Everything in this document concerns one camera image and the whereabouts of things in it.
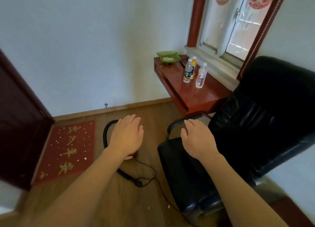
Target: window sill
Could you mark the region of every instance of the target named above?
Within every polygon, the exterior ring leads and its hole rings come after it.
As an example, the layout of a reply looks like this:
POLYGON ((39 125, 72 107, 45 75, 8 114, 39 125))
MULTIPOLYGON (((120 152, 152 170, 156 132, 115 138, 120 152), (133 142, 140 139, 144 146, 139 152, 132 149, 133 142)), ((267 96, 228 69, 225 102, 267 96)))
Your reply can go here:
POLYGON ((224 64, 207 54, 203 50, 197 47, 185 46, 186 54, 189 57, 197 56, 197 64, 203 65, 203 62, 207 62, 208 73, 211 74, 216 80, 226 86, 229 90, 233 91, 239 81, 236 79, 239 70, 236 67, 232 67, 229 64, 224 64))

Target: clear plastic bottle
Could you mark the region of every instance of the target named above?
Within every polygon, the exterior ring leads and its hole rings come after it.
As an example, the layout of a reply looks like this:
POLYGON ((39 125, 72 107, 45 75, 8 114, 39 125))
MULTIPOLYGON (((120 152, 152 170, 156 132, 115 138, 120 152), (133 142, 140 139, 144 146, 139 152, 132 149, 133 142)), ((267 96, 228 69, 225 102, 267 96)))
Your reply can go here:
POLYGON ((196 80, 196 87, 197 88, 202 88, 203 84, 204 84, 204 80, 206 79, 206 75, 207 75, 207 63, 204 62, 203 66, 199 69, 198 72, 198 77, 196 80))
POLYGON ((184 74, 184 82, 185 83, 190 82, 190 77, 191 77, 191 74, 193 72, 193 66, 192 66, 191 62, 192 62, 192 58, 189 58, 188 63, 186 64, 186 67, 185 67, 185 74, 184 74))
POLYGON ((194 76, 195 76, 195 70, 196 70, 196 66, 197 66, 197 57, 196 56, 192 57, 192 66, 193 66, 193 69, 192 69, 192 74, 190 77, 191 80, 194 79, 194 76))

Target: hand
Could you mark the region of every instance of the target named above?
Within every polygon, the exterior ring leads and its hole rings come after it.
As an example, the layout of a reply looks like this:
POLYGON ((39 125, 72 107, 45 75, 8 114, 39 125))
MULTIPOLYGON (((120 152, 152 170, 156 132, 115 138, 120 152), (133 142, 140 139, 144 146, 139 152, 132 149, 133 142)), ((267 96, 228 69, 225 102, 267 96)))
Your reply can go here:
POLYGON ((140 119, 135 114, 119 119, 112 132, 109 148, 115 149, 124 158, 136 152, 141 146, 144 133, 143 126, 139 126, 140 119))
POLYGON ((180 136, 183 146, 189 155, 199 161, 220 155, 215 144, 215 138, 207 126, 193 119, 185 120, 184 122, 188 134, 182 128, 180 136))

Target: red mat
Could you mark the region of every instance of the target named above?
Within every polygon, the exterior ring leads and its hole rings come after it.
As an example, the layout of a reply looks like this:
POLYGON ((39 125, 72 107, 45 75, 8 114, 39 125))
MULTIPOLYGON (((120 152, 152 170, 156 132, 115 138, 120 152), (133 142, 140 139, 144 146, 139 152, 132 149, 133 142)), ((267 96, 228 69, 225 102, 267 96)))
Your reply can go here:
POLYGON ((84 172, 94 157, 95 121, 54 127, 33 185, 84 172))

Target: door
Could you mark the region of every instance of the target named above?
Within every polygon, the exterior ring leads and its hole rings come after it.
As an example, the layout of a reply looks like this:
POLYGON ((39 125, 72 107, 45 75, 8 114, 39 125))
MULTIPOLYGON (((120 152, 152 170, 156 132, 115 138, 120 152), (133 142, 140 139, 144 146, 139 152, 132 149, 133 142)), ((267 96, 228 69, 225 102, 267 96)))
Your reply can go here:
POLYGON ((29 190, 53 118, 0 50, 0 179, 29 190))

